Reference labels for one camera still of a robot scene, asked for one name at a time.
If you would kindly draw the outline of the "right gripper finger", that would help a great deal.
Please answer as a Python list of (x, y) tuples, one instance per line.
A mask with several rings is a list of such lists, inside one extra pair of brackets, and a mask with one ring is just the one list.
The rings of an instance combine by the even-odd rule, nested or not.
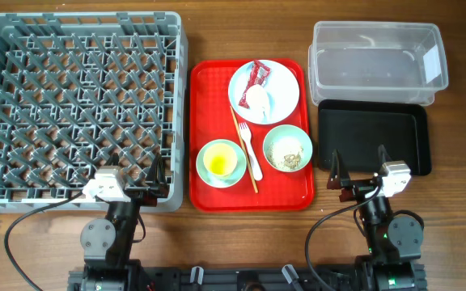
[(391, 162), (392, 160), (384, 145), (379, 145), (378, 156), (379, 156), (379, 163), (381, 164), (382, 167), (386, 165), (387, 163)]
[(332, 165), (330, 175), (327, 182), (327, 189), (342, 189), (348, 188), (351, 185), (349, 172), (345, 169), (345, 165), (338, 150), (333, 151)]

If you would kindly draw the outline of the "rice and food scraps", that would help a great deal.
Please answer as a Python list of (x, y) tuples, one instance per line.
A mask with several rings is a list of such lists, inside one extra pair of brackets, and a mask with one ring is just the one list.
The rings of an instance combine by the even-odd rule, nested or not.
[(280, 171), (294, 171), (303, 159), (303, 146), (294, 137), (284, 137), (269, 146), (269, 162)]

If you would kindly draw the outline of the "light green bowl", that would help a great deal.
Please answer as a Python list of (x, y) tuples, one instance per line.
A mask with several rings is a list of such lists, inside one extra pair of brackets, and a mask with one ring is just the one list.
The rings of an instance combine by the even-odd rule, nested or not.
[(279, 125), (269, 130), (262, 147), (269, 165), (285, 173), (304, 169), (313, 154), (311, 138), (303, 129), (291, 124)]

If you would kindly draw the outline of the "small light blue bowl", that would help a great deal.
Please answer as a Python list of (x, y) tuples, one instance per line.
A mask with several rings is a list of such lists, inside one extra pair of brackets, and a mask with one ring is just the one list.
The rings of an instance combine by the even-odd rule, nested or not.
[[(210, 174), (206, 170), (204, 163), (203, 163), (203, 156), (204, 156), (205, 150), (209, 146), (213, 145), (214, 143), (218, 143), (220, 141), (225, 141), (226, 143), (229, 143), (230, 145), (232, 145), (235, 148), (235, 152), (238, 158), (238, 163), (234, 171), (229, 176), (227, 176), (226, 178), (222, 178), (222, 179)], [(237, 145), (236, 143), (230, 140), (217, 139), (217, 140), (208, 142), (200, 149), (197, 155), (196, 167), (197, 167), (197, 173), (199, 177), (207, 185), (213, 188), (229, 188), (233, 186), (234, 184), (238, 183), (242, 179), (246, 171), (246, 168), (247, 168), (247, 161), (246, 161), (244, 152), (241, 150), (239, 145)]]

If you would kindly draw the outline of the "yellow cup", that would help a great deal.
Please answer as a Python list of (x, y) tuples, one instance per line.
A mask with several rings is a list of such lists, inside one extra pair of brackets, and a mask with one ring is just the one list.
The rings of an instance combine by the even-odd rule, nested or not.
[(203, 163), (210, 174), (222, 179), (234, 171), (238, 158), (232, 145), (225, 141), (220, 141), (210, 145), (205, 150)]

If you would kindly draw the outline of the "white plastic fork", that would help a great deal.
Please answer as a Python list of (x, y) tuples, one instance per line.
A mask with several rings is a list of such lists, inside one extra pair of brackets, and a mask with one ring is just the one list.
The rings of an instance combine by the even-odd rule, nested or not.
[(242, 122), (239, 124), (239, 133), (245, 144), (246, 150), (248, 152), (248, 156), (249, 156), (251, 168), (252, 168), (252, 173), (253, 173), (253, 178), (255, 181), (261, 181), (263, 179), (263, 174), (261, 171), (260, 164), (255, 155), (254, 149), (252, 148), (252, 143), (251, 143), (252, 133), (251, 133), (250, 128), (245, 122)]

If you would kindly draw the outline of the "wooden chopstick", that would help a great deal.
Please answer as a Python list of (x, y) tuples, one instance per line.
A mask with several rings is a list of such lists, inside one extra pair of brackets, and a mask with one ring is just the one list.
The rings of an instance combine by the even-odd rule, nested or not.
[(258, 187), (256, 185), (256, 181), (254, 180), (254, 176), (253, 176), (253, 173), (252, 173), (252, 167), (251, 167), (249, 155), (248, 155), (248, 152), (246, 151), (244, 140), (242, 139), (242, 137), (240, 135), (239, 123), (237, 121), (236, 114), (235, 114), (235, 111), (234, 111), (232, 106), (230, 106), (230, 111), (231, 111), (232, 119), (233, 119), (233, 122), (234, 122), (234, 125), (235, 125), (235, 130), (236, 130), (238, 138), (239, 138), (240, 146), (241, 146), (242, 151), (244, 152), (244, 155), (246, 157), (247, 169), (248, 169), (248, 173), (249, 173), (249, 176), (250, 176), (250, 180), (252, 182), (254, 192), (257, 194), (259, 191), (258, 191)]

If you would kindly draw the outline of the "large light blue plate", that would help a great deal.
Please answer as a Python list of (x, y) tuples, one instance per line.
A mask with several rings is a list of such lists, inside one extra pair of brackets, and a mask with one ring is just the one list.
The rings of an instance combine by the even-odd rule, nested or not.
[(295, 110), (300, 96), (299, 84), (292, 72), (283, 64), (261, 60), (270, 70), (270, 74), (262, 85), (269, 98), (269, 110), (266, 114), (252, 106), (245, 108), (239, 105), (248, 84), (254, 61), (240, 66), (232, 75), (228, 86), (228, 98), (234, 111), (253, 124), (276, 124), (289, 117)]

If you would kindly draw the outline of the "white tissue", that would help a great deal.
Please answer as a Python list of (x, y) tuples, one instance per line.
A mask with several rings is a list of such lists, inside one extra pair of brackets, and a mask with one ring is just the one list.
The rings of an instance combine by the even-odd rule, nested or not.
[(270, 112), (269, 95), (262, 85), (256, 84), (246, 91), (249, 108), (261, 117), (268, 118)]

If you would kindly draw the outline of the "red snack wrapper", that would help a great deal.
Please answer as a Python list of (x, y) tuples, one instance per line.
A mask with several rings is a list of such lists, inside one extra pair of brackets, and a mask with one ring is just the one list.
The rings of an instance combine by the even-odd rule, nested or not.
[(247, 108), (247, 109), (250, 108), (247, 102), (247, 97), (246, 97), (248, 89), (250, 89), (254, 85), (264, 86), (265, 81), (270, 76), (270, 74), (271, 74), (271, 69), (267, 65), (265, 65), (259, 60), (255, 60), (253, 62), (253, 66), (249, 74), (248, 83), (244, 89), (242, 98), (240, 99), (238, 103), (240, 107)]

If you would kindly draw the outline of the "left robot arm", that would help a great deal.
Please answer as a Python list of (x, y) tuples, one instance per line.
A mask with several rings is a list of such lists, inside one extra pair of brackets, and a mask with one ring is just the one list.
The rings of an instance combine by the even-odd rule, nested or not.
[(125, 188), (125, 178), (119, 157), (111, 158), (96, 171), (83, 188), (83, 194), (108, 204), (105, 217), (87, 223), (80, 236), (84, 250), (84, 268), (79, 274), (69, 274), (68, 290), (154, 290), (141, 261), (131, 259), (137, 225), (144, 222), (142, 207), (157, 205), (168, 196), (168, 185), (160, 154), (156, 154), (146, 174), (145, 189)]

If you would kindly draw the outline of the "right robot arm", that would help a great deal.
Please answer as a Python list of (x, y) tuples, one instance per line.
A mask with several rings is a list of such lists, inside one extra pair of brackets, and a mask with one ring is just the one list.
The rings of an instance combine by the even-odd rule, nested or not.
[(361, 290), (426, 290), (425, 267), (421, 258), (424, 222), (408, 210), (393, 211), (389, 199), (411, 180), (404, 161), (392, 161), (385, 147), (378, 148), (381, 167), (369, 179), (351, 179), (341, 154), (333, 151), (327, 183), (339, 189), (341, 202), (354, 201), (359, 228), (366, 239), (368, 255), (356, 258), (354, 269)]

